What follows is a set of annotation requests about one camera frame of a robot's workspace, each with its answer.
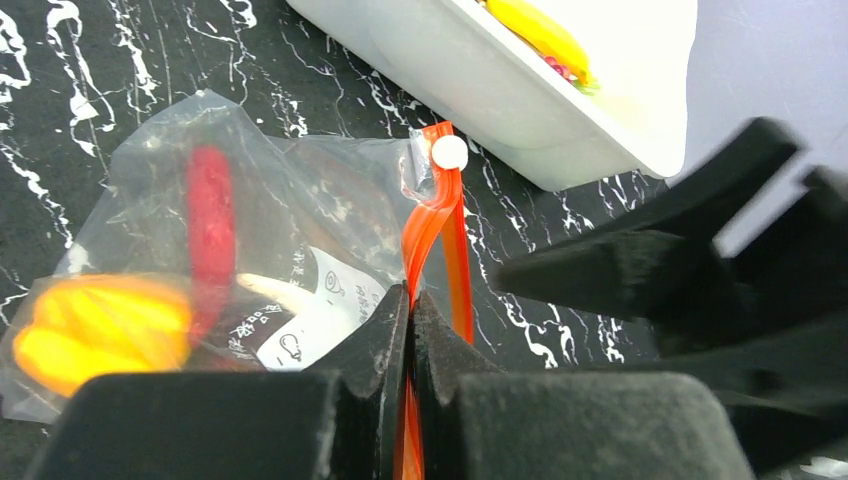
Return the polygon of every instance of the clear plastic bag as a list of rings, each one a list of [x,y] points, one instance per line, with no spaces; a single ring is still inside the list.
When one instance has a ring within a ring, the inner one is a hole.
[[[50,422],[101,373],[307,367],[405,280],[404,223],[436,192],[420,140],[265,137],[210,91],[154,116],[0,343],[3,415]]]

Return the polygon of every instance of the white veining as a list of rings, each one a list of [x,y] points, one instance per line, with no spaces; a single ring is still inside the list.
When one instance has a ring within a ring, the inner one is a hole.
[[[127,90],[127,105],[135,110],[136,123],[141,124],[141,113],[149,114],[151,108],[159,103],[159,98],[153,93],[159,82],[150,74],[144,61],[144,45],[132,28],[133,24],[138,22],[132,17],[137,8],[128,7],[126,2],[120,0],[109,0],[109,7],[115,17],[115,29],[119,34],[117,47],[126,48],[130,52],[133,64],[135,78],[132,88]],[[139,91],[144,94],[145,99],[139,98]]]
[[[23,166],[27,159],[17,148],[0,142],[0,153],[6,157],[6,163],[12,167],[13,172],[26,179],[29,191],[34,193],[41,206],[50,212],[53,229],[65,239],[65,248],[70,248],[74,243],[74,236],[68,229],[71,222],[65,217],[65,207],[50,198],[50,191],[41,185],[41,177],[37,173]]]
[[[477,328],[477,333],[480,334],[480,338],[483,339],[483,342],[492,350],[492,353],[498,353],[498,349],[492,344],[492,341],[489,340],[489,337],[486,336],[486,332],[483,330],[483,327],[480,325],[480,311],[477,309],[477,306],[472,303],[471,310],[474,312],[474,326]]]
[[[11,130],[15,124],[14,115],[10,109],[12,89],[20,90],[32,83],[32,74],[26,64],[26,54],[26,44],[18,33],[18,25],[6,12],[0,10],[0,55],[11,55],[21,73],[20,76],[0,73],[0,112],[3,115],[0,117],[0,132]]]
[[[486,264],[489,262],[494,262],[496,264],[502,265],[503,261],[500,257],[495,253],[495,251],[489,247],[488,240],[486,238],[488,234],[494,234],[494,229],[490,224],[488,224],[488,220],[484,217],[474,213],[475,211],[480,210],[480,206],[477,202],[477,199],[469,192],[467,189],[465,190],[465,199],[466,199],[466,208],[465,208],[465,228],[468,236],[468,241],[471,245],[471,251],[474,252],[474,255],[477,257],[477,267],[480,270],[480,275],[483,277],[483,280],[486,282],[486,288],[489,293],[495,297],[503,306],[504,313],[506,314],[507,319],[509,319],[510,323],[517,328],[520,328],[524,331],[524,338],[527,341],[527,346],[530,351],[543,357],[545,360],[545,368],[556,368],[559,366],[556,359],[554,358],[554,352],[551,351],[548,347],[542,345],[534,341],[531,336],[531,330],[535,330],[536,333],[544,333],[544,328],[534,325],[527,321],[524,317],[524,313],[522,311],[521,303],[518,299],[515,298],[514,295],[509,293],[501,293],[497,292],[491,287],[489,271],[486,268]],[[500,317],[500,312],[493,311],[495,315]]]
[[[548,308],[551,309],[553,318],[543,321],[542,325],[550,324],[557,329],[559,332],[559,347],[563,358],[569,364],[577,365],[580,362],[577,360],[577,345],[574,341],[574,336],[571,333],[571,327],[562,322],[562,318],[560,317],[560,313],[559,310],[557,310],[556,305],[549,303]],[[581,323],[583,323],[583,320],[580,319],[580,317],[578,317],[578,319]]]
[[[334,67],[332,64],[330,64],[330,62],[328,62],[326,59],[323,59],[323,58],[321,59],[321,61],[324,63],[324,65],[321,66],[321,67],[316,67],[315,65],[311,65],[311,64],[307,63],[306,60],[304,60],[303,57],[301,57],[300,53],[298,53],[295,46],[289,41],[288,37],[286,37],[285,28],[283,28],[284,25],[285,25],[285,22],[281,21],[280,22],[280,35],[283,37],[283,42],[285,42],[285,44],[288,45],[289,48],[291,49],[292,54],[294,55],[294,58],[297,59],[297,61],[300,62],[300,64],[303,65],[308,70],[312,70],[313,72],[316,72],[319,75],[332,78],[333,82],[336,84],[336,88],[339,89],[339,95],[338,95],[338,97],[336,97],[336,101],[333,105],[333,108],[335,108],[335,110],[336,110],[336,119],[338,121],[340,133],[342,135],[344,135],[345,137],[351,137],[351,134],[347,129],[347,125],[345,124],[344,117],[342,116],[341,111],[339,110],[339,103],[341,103],[342,99],[344,98],[345,89],[344,89],[344,87],[342,87],[342,84],[339,81],[339,76],[336,74],[336,67]],[[307,38],[309,38],[309,34],[306,33],[305,30],[304,30],[304,34],[306,35]]]
[[[48,0],[53,7],[47,12],[47,44],[53,53],[62,61],[62,68],[71,79],[73,94],[68,99],[72,118],[69,122],[71,138],[88,155],[98,157],[104,172],[106,162],[97,146],[97,131],[110,132],[115,128],[115,112],[106,99],[104,92],[94,84],[88,61],[79,47],[83,25],[79,9],[68,0]],[[66,42],[62,32],[70,35],[70,44]],[[101,105],[100,111],[94,102]],[[77,131],[80,122],[89,126],[89,138],[81,138]]]
[[[3,276],[5,276],[6,280],[8,280],[9,283],[12,284],[14,289],[18,291],[18,293],[9,295],[9,296],[5,297],[2,302],[0,302],[0,320],[2,320],[3,323],[8,327],[9,325],[11,325],[12,321],[11,321],[10,318],[8,318],[6,316],[6,312],[4,311],[4,309],[6,307],[8,307],[13,301],[15,301],[19,298],[26,297],[27,294],[29,293],[29,288],[21,285],[21,279],[18,277],[18,274],[15,273],[14,271],[10,272],[9,270],[6,269],[6,267],[4,267],[2,265],[0,265],[0,271],[3,272]]]
[[[291,95],[283,88],[282,85],[272,78],[272,75],[257,66],[257,69],[262,74],[265,81],[271,86],[271,108],[274,112],[274,117],[283,125],[283,131],[289,137],[302,137],[309,133],[309,126],[306,124],[306,118],[298,111],[300,103],[293,100]]]
[[[165,86],[168,89],[168,106],[174,103],[174,93],[171,90],[171,66],[168,65],[168,49],[165,48],[165,41],[162,39],[162,30],[157,29],[159,34],[159,45],[162,48],[162,60],[165,63]]]
[[[249,62],[250,64],[256,63],[256,57],[252,55],[247,47],[244,45],[244,41],[242,40],[242,33],[244,30],[251,29],[256,26],[257,20],[256,16],[253,14],[253,5],[247,0],[221,0],[221,5],[229,12],[230,17],[230,25],[233,30],[232,36],[228,36],[224,33],[219,33],[219,28],[215,27],[210,21],[203,20],[204,25],[211,31],[205,31],[198,26],[199,16],[203,15],[203,9],[199,12],[195,7],[185,6],[183,7],[185,12],[186,25],[188,28],[195,33],[198,33],[204,37],[209,39],[223,42],[227,45],[230,51],[229,59],[227,61],[227,65],[229,68],[229,81],[230,81],[230,89],[235,90],[235,85],[233,84],[234,77],[233,72],[238,74],[239,83],[242,88],[242,98],[239,101],[240,104],[244,104],[247,101],[249,96],[249,90],[247,87],[248,79],[250,78],[247,73],[243,70],[245,66],[245,62]],[[191,40],[186,37],[189,45],[191,45]]]
[[[621,320],[597,315],[598,317],[598,342],[601,350],[610,362],[624,363],[624,355],[618,350],[618,332],[622,329]]]
[[[527,252],[532,252],[536,249],[536,242],[530,240],[530,236],[527,234],[527,229],[529,227],[527,220],[524,218],[524,215],[521,214],[521,211],[515,206],[515,204],[510,200],[509,196],[503,193],[501,190],[500,183],[498,182],[497,177],[495,176],[495,170],[492,168],[492,162],[489,160],[489,157],[486,155],[486,152],[482,151],[473,141],[468,140],[468,148],[472,152],[478,154],[480,158],[483,159],[483,177],[486,179],[486,185],[491,190],[492,194],[495,198],[498,199],[498,202],[501,204],[504,210],[504,215],[506,215],[507,220],[512,225],[512,228],[515,229],[515,232],[518,234],[518,238],[521,239],[521,242],[527,248]]]
[[[575,212],[568,206],[568,192],[557,192],[554,194],[560,200],[562,210],[565,212],[565,217],[562,219],[562,227],[568,234],[583,233],[583,229],[592,230],[595,224],[591,220],[584,217],[582,214]]]
[[[368,85],[368,88],[371,90],[371,99],[374,100],[374,103],[377,104],[378,107],[383,109],[384,121],[382,122],[383,126],[386,127],[386,133],[390,137],[396,136],[392,132],[392,120],[397,121],[402,127],[406,127],[403,130],[403,133],[412,129],[412,128],[420,128],[425,125],[429,125],[435,121],[435,117],[432,120],[425,121],[418,117],[417,115],[417,107],[421,105],[417,100],[410,100],[407,104],[399,104],[399,101],[392,99],[392,92],[386,86],[386,82],[383,80],[383,76],[376,70],[371,70],[370,73],[362,72],[355,64],[358,59],[351,56],[351,53],[346,48],[343,48],[345,57],[348,60],[351,70],[353,70],[357,75],[359,75],[358,80],[365,82]],[[404,113],[405,111],[412,112],[416,114],[416,126],[412,126],[409,122],[409,118]]]

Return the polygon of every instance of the orange plastic strip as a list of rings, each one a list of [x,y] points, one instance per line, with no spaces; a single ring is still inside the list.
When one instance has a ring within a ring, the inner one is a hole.
[[[433,143],[445,135],[453,135],[453,125],[442,122],[422,130],[427,141],[427,154]],[[462,196],[462,175],[458,169],[445,170],[432,161],[436,195],[415,207],[401,237],[401,250],[409,284],[410,305],[415,305],[418,283],[424,263],[433,243],[441,233],[445,250],[445,263],[451,292],[453,328],[468,343],[473,343],[473,312],[471,308],[471,272],[468,268],[468,244],[465,233],[465,203]],[[403,478],[423,478],[423,452],[421,449],[418,399],[407,376],[404,402]]]

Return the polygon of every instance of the white plastic container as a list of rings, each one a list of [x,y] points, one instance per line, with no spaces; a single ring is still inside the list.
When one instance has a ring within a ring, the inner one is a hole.
[[[539,187],[683,165],[696,0],[535,0],[589,54],[587,97],[475,0],[288,0]]]

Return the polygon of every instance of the white bead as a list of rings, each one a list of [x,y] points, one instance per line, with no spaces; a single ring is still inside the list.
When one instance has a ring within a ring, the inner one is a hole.
[[[468,145],[456,135],[445,135],[436,140],[431,155],[433,162],[445,170],[463,170],[468,165]]]

